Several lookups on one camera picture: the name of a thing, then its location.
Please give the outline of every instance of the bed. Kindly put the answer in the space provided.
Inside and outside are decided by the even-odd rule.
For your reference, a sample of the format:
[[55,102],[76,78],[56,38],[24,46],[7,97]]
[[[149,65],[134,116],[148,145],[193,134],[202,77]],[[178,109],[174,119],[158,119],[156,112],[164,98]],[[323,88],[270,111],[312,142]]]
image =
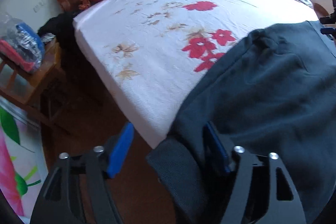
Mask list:
[[[58,2],[64,10],[78,5]],[[103,0],[73,24],[79,48],[155,148],[184,98],[240,39],[254,29],[305,20],[318,18],[296,0]]]

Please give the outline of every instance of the wooden floor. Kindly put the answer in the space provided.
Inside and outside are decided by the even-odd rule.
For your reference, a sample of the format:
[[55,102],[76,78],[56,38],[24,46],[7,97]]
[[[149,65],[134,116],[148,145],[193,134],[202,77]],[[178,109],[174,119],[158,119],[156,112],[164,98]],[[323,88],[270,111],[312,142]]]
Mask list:
[[[42,126],[48,168],[61,152],[77,155],[96,145],[103,145],[111,135],[119,133],[127,121],[95,70],[84,58],[67,55],[63,68],[67,77],[90,96],[78,97],[57,119],[57,123],[68,130],[71,136],[53,133]],[[103,103],[99,105],[90,97]],[[150,150],[147,143],[136,133],[121,173],[115,179],[109,180],[112,197],[125,224],[175,223],[171,198],[146,163],[145,156]]]

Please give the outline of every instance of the screw head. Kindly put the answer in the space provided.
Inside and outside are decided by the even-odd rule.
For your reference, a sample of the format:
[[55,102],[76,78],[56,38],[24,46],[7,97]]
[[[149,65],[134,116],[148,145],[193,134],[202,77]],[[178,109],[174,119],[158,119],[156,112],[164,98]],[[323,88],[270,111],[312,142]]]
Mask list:
[[103,152],[103,151],[104,151],[104,147],[101,146],[101,145],[99,145],[99,146],[95,146],[95,147],[93,148],[93,150],[94,150],[94,152],[96,152],[96,153],[100,153],[100,152]]
[[61,160],[65,160],[65,159],[69,158],[69,154],[66,153],[66,152],[63,152],[63,153],[59,154],[59,158]]
[[245,152],[245,148],[242,146],[235,146],[234,147],[234,151],[236,151],[237,153],[244,153]]
[[273,160],[277,160],[279,158],[279,155],[277,153],[269,153],[269,157]]

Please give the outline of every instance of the red cloth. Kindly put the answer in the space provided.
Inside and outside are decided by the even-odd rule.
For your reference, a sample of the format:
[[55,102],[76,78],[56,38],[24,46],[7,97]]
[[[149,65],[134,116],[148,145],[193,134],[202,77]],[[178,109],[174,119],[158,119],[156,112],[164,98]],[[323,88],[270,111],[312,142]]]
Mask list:
[[2,39],[0,39],[0,52],[12,60],[16,65],[23,68],[26,72],[31,72],[34,68],[34,62],[25,61],[7,41]]

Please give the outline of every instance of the mattress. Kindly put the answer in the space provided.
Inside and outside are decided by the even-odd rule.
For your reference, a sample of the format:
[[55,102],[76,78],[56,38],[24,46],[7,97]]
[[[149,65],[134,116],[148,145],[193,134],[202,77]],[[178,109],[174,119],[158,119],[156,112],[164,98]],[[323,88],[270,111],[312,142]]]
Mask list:
[[184,98],[240,39],[305,20],[318,18],[296,0],[104,0],[79,14],[74,27],[85,57],[155,148]]

